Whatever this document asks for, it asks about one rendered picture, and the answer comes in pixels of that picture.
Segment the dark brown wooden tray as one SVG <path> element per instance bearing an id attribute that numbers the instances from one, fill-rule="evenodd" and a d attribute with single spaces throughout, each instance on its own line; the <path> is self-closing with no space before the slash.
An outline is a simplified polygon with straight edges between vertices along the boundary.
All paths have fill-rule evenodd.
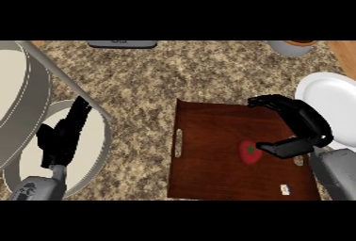
<path id="1" fill-rule="evenodd" d="M 238 143 L 276 142 L 293 135 L 275 111 L 235 104 L 177 101 L 167 196 L 191 200 L 316 201 L 321 198 L 309 163 L 265 153 L 251 165 Z"/>

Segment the dark grey flat appliance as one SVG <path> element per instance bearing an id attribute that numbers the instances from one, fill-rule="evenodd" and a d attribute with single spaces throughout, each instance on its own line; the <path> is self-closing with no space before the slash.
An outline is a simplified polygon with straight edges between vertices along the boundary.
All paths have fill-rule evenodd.
<path id="1" fill-rule="evenodd" d="M 146 49 L 155 48 L 155 40 L 90 40 L 87 42 L 93 48 L 109 48 L 109 49 Z"/>

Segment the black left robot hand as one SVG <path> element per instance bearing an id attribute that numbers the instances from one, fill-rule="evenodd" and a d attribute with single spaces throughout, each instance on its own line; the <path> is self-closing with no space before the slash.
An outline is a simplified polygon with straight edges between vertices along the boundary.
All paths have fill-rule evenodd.
<path id="1" fill-rule="evenodd" d="M 71 163 L 90 110 L 89 102 L 78 96 L 56 126 L 40 125 L 36 137 L 37 147 L 43 150 L 40 166 L 44 169 L 55 165 L 67 167 Z"/>

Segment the white plate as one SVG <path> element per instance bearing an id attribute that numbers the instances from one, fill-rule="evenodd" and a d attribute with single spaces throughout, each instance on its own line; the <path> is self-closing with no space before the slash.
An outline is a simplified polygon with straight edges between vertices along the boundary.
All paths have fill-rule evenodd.
<path id="1" fill-rule="evenodd" d="M 356 80 L 333 72 L 315 72 L 297 84 L 296 98 L 327 119 L 334 140 L 328 147 L 356 152 Z"/>

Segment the grey pot with orange rim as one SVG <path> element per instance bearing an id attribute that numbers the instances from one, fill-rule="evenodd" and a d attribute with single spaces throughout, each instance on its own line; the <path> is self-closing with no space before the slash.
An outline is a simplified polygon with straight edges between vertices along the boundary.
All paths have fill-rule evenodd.
<path id="1" fill-rule="evenodd" d="M 269 40 L 273 50 L 287 57 L 303 56 L 318 42 L 315 40 Z"/>

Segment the red tomato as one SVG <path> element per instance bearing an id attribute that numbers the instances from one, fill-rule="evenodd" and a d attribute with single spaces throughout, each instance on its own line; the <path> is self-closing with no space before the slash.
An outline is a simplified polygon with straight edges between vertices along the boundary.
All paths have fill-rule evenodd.
<path id="1" fill-rule="evenodd" d="M 238 155 L 241 161 L 247 165 L 253 165 L 262 158 L 262 151 L 256 148 L 256 142 L 251 140 L 241 140 L 238 143 Z"/>

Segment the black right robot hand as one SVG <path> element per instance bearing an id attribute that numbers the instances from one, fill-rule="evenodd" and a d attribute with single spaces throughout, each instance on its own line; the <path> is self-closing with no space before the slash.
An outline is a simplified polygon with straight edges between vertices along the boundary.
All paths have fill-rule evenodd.
<path id="1" fill-rule="evenodd" d="M 281 159 L 293 158 L 325 147 L 334 140 L 330 123 L 318 110 L 302 100 L 279 94 L 248 98 L 248 107 L 273 110 L 296 136 L 276 142 L 257 142 L 256 148 Z"/>

